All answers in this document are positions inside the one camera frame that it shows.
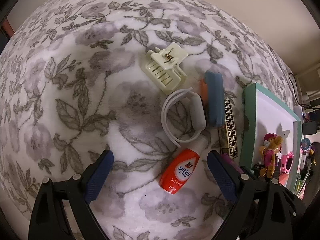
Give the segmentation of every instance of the metal spring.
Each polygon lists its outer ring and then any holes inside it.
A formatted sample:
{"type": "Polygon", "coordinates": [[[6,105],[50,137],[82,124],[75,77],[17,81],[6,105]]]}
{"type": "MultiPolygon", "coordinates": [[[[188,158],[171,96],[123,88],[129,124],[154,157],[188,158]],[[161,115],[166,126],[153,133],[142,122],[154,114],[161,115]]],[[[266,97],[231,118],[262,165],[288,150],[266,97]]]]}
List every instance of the metal spring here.
{"type": "Polygon", "coordinates": [[[167,62],[169,62],[169,61],[171,61],[171,60],[173,59],[173,57],[172,57],[169,53],[167,53],[167,54],[164,55],[164,56],[168,59],[168,61],[166,61],[166,62],[164,62],[164,63],[167,63],[167,62]]]}

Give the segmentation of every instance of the bottle cap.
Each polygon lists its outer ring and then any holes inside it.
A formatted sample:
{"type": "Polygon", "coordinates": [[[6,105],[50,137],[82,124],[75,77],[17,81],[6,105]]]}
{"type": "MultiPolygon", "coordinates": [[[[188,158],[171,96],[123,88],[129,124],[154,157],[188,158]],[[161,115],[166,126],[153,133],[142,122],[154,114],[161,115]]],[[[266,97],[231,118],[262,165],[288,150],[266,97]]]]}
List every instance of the bottle cap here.
{"type": "Polygon", "coordinates": [[[200,134],[197,139],[190,142],[187,148],[190,149],[191,151],[194,151],[198,155],[200,155],[204,151],[204,149],[207,147],[207,145],[208,145],[208,139],[206,138],[206,136],[200,134]]]}

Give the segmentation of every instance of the black cable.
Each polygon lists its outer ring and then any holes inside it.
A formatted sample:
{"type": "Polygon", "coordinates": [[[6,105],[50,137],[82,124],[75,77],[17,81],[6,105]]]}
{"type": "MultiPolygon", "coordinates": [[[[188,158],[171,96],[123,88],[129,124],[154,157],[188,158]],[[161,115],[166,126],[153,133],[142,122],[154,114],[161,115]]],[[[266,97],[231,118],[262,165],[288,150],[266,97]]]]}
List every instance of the black cable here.
{"type": "MultiPolygon", "coordinates": [[[[297,86],[297,80],[296,80],[295,76],[294,76],[292,73],[289,73],[289,76],[288,76],[288,77],[289,77],[289,80],[290,80],[290,82],[291,82],[291,84],[292,84],[294,97],[295,97],[298,105],[301,106],[301,107],[303,107],[304,109],[311,109],[311,110],[314,110],[314,111],[320,110],[320,108],[314,108],[314,107],[309,106],[309,105],[307,105],[307,104],[301,104],[301,103],[299,103],[298,98],[297,98],[297,95],[296,95],[296,90],[295,90],[295,88],[294,88],[294,84],[293,84],[293,82],[292,82],[292,80],[291,80],[291,78],[290,78],[290,75],[293,76],[294,81],[295,81],[295,83],[296,83],[296,86],[297,86]]],[[[306,118],[306,116],[305,116],[305,114],[304,114],[303,111],[302,111],[302,114],[303,114],[304,119],[306,119],[308,122],[310,122],[310,120],[306,118]]]]}

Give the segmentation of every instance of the wall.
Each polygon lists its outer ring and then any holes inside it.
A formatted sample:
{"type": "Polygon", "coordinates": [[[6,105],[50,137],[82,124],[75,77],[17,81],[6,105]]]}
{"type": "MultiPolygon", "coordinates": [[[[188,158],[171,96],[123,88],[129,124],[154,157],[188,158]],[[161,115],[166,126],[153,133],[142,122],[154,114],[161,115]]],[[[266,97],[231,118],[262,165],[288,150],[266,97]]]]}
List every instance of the wall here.
{"type": "MultiPolygon", "coordinates": [[[[8,16],[17,29],[46,0],[20,0],[8,16]]],[[[320,30],[300,0],[207,0],[257,32],[298,73],[320,61],[320,30]]]]}

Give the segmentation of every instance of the purple object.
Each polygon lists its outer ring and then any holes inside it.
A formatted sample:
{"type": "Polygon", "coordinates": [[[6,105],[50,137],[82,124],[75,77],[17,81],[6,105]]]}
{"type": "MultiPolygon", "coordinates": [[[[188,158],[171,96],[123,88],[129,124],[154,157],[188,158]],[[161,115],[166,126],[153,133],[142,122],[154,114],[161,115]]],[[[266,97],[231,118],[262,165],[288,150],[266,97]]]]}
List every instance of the purple object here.
{"type": "Polygon", "coordinates": [[[241,170],[241,168],[232,159],[230,159],[227,153],[223,153],[221,157],[226,163],[231,164],[240,174],[244,173],[243,170],[241,170]]]}

